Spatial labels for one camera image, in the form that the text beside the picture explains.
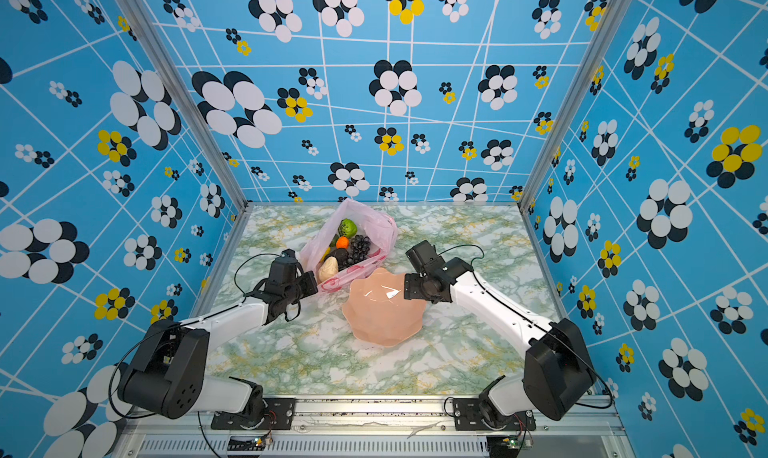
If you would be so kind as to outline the beige pear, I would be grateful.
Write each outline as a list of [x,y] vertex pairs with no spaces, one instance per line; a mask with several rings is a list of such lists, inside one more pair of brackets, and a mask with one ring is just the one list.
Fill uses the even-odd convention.
[[324,283],[339,273],[339,264],[335,256],[327,257],[317,272],[319,283]]

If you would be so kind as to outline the pink wavy plate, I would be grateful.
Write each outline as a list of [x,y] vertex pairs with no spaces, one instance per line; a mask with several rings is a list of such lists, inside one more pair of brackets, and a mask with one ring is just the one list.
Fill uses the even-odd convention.
[[357,339],[393,347],[422,329],[426,303],[404,298],[404,277],[378,268],[352,282],[342,313]]

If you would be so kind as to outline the pink plastic bag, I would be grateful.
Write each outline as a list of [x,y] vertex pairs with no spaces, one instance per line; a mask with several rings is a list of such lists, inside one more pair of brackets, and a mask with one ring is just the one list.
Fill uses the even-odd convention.
[[394,218],[346,200],[307,242],[299,259],[315,274],[318,292],[329,294],[370,276],[393,251],[397,236]]

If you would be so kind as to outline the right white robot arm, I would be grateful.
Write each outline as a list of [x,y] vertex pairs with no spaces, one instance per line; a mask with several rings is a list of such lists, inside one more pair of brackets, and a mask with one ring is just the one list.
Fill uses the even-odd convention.
[[598,380],[580,329],[515,303],[461,258],[449,260],[424,240],[406,251],[414,271],[404,298],[448,303],[471,312],[505,338],[524,359],[520,378],[502,376],[479,395],[483,420],[493,429],[518,413],[538,411],[559,421]]

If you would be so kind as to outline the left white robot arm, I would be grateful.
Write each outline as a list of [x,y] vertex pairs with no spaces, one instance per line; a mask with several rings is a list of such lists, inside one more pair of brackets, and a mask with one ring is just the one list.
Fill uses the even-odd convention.
[[241,378],[208,376],[209,354],[247,332],[287,318],[301,300],[318,293],[311,270],[286,249],[274,256],[266,278],[234,304],[181,322],[160,320],[118,364],[108,384],[108,401],[144,409],[146,417],[178,419],[212,412],[249,426],[268,416],[263,387]]

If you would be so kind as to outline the dark green avocado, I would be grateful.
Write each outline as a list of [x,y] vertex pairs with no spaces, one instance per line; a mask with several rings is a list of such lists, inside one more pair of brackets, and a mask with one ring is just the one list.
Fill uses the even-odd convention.
[[329,258],[333,257],[336,259],[339,270],[346,269],[353,264],[353,257],[349,253],[349,251],[345,248],[334,249],[333,251],[330,252],[328,257]]

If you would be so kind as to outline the green kiwi fruit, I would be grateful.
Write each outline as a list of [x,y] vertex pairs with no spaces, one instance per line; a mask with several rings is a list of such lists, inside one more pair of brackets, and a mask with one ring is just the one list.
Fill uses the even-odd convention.
[[353,220],[344,218],[340,222],[337,231],[340,237],[351,239],[358,233],[358,228]]

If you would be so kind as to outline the black grape bunch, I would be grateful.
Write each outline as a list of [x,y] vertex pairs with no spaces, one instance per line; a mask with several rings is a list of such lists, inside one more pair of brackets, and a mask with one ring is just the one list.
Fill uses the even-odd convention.
[[353,257],[353,264],[361,263],[369,256],[371,249],[370,238],[364,235],[356,235],[351,238],[347,250]]

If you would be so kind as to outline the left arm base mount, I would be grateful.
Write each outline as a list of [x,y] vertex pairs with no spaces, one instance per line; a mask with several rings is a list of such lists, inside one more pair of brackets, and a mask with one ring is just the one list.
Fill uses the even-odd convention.
[[297,399],[266,397],[248,405],[239,413],[216,412],[210,423],[213,430],[289,430],[292,426]]

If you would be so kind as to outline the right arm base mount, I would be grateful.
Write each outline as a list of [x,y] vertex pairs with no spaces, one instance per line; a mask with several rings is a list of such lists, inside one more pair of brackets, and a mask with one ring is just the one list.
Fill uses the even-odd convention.
[[507,416],[496,412],[489,402],[480,398],[449,397],[443,402],[443,411],[454,420],[457,431],[522,433],[537,428],[530,410]]

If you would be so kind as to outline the aluminium front rail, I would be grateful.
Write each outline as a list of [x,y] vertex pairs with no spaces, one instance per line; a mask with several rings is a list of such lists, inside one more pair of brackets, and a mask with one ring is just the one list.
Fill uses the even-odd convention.
[[560,421],[523,412],[503,430],[453,411],[459,397],[304,395],[289,428],[214,430],[210,414],[146,418],[117,441],[117,457],[632,457],[604,397]]

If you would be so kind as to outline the left corner aluminium post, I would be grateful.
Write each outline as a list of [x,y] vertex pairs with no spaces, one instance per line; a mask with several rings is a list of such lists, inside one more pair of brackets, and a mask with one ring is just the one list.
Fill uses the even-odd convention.
[[152,25],[146,7],[140,3],[140,0],[115,1],[120,10],[126,14],[130,25],[135,29],[142,49],[148,56],[154,70],[159,74],[171,98],[177,104],[180,116],[188,125],[193,138],[216,172],[234,206],[239,213],[247,211],[248,201],[243,190],[229,167],[224,163],[221,150],[187,91],[182,76],[174,66],[168,47],[162,42],[158,31]]

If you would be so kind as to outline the corner aluminium post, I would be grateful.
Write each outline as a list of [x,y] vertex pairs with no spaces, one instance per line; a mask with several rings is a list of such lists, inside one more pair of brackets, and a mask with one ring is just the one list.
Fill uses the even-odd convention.
[[187,91],[182,76],[174,66],[168,47],[162,42],[158,31],[152,25],[146,7],[140,3],[140,0],[115,1],[120,10],[126,14],[130,25],[135,29],[142,49],[148,56],[154,70],[159,74],[171,98],[177,104],[180,116],[188,125],[193,138],[216,172],[234,206],[239,213],[247,211],[248,201],[243,190],[229,167],[224,163],[221,150]]
[[602,19],[597,31],[588,45],[585,55],[577,68],[577,72],[569,85],[560,109],[555,116],[553,130],[548,134],[537,160],[531,170],[529,179],[524,187],[524,193],[519,208],[525,211],[535,198],[541,186],[550,161],[567,134],[576,112],[586,96],[589,83],[602,63],[610,44],[612,43],[632,0],[610,0],[607,13]]

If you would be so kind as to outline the right corner aluminium post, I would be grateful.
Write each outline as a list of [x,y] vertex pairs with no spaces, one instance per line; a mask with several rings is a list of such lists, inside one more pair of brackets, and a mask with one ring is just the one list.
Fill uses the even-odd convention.
[[577,72],[569,85],[560,109],[555,116],[553,130],[548,134],[537,160],[531,170],[529,179],[524,187],[524,193],[519,208],[525,211],[535,198],[541,186],[550,161],[567,134],[576,112],[586,96],[589,83],[602,63],[610,44],[612,43],[632,0],[610,0],[607,13],[602,19],[597,31],[588,45],[585,55],[577,68]]

